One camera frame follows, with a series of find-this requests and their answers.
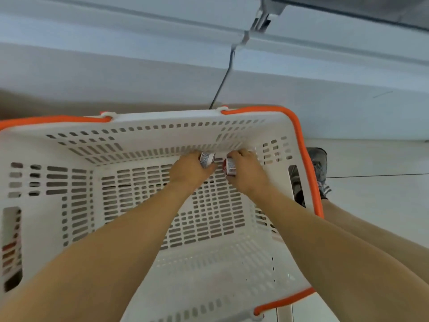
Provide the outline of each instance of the forearm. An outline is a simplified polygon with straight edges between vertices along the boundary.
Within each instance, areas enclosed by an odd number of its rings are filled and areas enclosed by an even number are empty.
[[[119,321],[191,192],[169,184],[70,246],[10,299],[0,320]]]
[[[322,203],[327,221],[390,254],[429,284],[428,248],[353,216],[329,200]]]
[[[311,214],[274,187],[250,196],[341,321],[428,319],[429,286],[374,246]]]

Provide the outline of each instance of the person's right arm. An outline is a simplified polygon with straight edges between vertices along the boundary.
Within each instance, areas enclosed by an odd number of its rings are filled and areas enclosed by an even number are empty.
[[[230,153],[228,181],[272,221],[303,275],[341,322],[429,321],[429,285],[402,263],[282,194],[256,156]]]

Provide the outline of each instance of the can label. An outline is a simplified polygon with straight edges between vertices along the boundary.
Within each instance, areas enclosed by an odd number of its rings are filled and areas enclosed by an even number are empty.
[[[227,157],[223,161],[222,169],[223,169],[223,172],[225,173],[225,175],[227,175],[227,176],[237,175],[236,164],[235,164],[234,160],[230,157]]]
[[[216,153],[202,152],[200,156],[200,164],[203,168],[209,167],[215,161]]]

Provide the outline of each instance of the person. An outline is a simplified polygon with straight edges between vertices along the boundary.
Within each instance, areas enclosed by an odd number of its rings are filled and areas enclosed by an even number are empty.
[[[309,149],[325,219],[274,187],[254,153],[232,151],[236,177],[228,181],[272,221],[303,275],[341,322],[429,321],[429,249],[369,224],[326,198],[326,152]],[[180,157],[170,182],[142,204],[72,244],[8,299],[0,321],[121,319],[149,271],[185,200],[215,170],[199,152]]]

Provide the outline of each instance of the person's left arm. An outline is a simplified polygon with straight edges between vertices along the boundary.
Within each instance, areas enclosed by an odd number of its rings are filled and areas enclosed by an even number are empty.
[[[216,168],[203,169],[199,154],[180,157],[163,190],[72,244],[17,289],[0,309],[0,321],[119,321],[174,216]]]

